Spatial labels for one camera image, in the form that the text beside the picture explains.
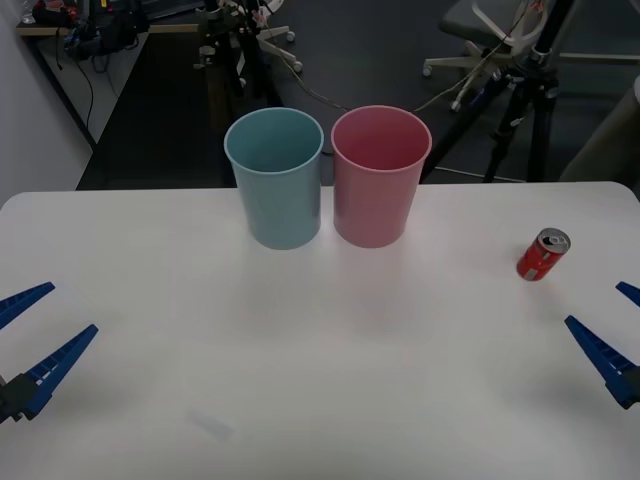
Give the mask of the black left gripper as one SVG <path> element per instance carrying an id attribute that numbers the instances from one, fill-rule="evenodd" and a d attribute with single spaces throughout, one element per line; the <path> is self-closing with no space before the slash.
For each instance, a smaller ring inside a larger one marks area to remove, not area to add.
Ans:
<path id="1" fill-rule="evenodd" d="M 14 294 L 0 301 L 0 329 L 55 289 L 51 282 Z M 26 372 L 1 386 L 1 419 L 33 420 L 52 398 L 54 390 L 69 373 L 99 329 L 91 324 L 62 347 Z"/>

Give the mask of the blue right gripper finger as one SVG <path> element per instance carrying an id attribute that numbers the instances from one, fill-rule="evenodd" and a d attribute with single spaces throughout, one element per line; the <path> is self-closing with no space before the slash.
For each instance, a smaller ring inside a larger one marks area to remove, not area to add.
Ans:
<path id="1" fill-rule="evenodd" d="M 639 402 L 639 366 L 595 335 L 574 316 L 565 325 L 604 380 L 605 387 L 625 410 Z"/>
<path id="2" fill-rule="evenodd" d="M 620 281 L 616 289 L 636 306 L 640 307 L 640 289 L 627 282 Z"/>

